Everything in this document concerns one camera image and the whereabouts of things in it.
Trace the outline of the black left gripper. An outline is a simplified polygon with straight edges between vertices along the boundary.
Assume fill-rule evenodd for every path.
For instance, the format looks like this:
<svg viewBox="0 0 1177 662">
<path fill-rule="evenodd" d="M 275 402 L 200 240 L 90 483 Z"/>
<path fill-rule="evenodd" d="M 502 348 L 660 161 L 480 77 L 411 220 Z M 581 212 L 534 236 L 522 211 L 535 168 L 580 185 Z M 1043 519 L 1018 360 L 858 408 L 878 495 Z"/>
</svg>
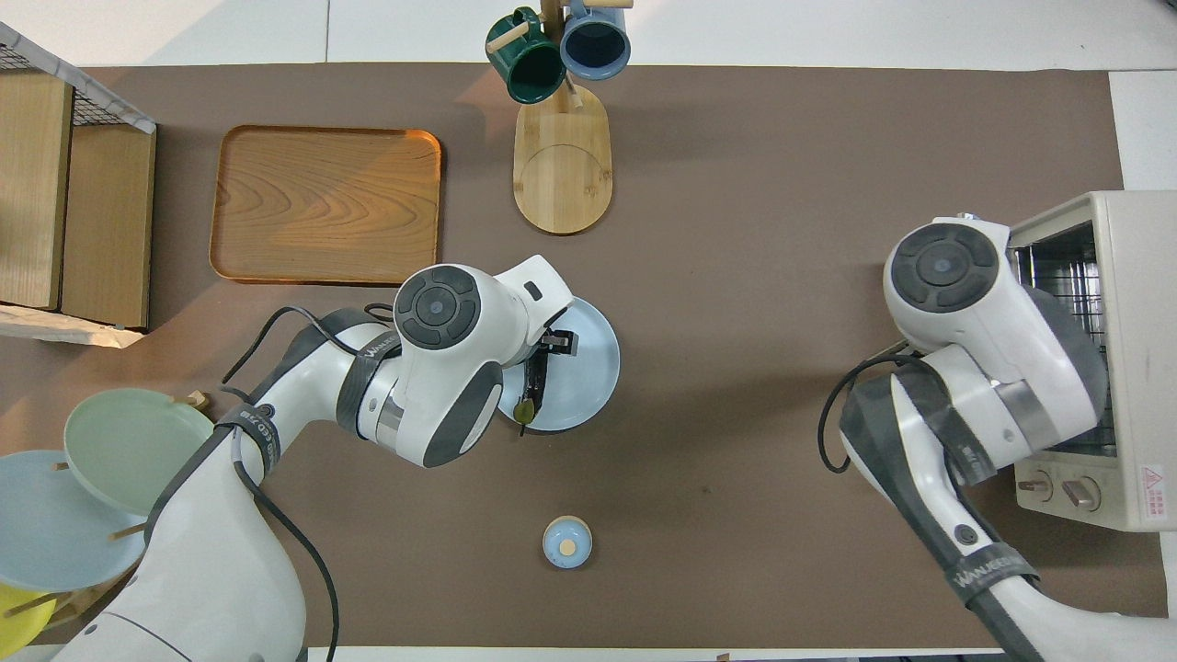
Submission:
<svg viewBox="0 0 1177 662">
<path fill-rule="evenodd" d="M 528 370 L 547 372 L 548 356 L 573 356 L 579 352 L 580 335 L 571 327 L 545 327 L 541 335 L 541 352 L 528 356 Z"/>
</svg>

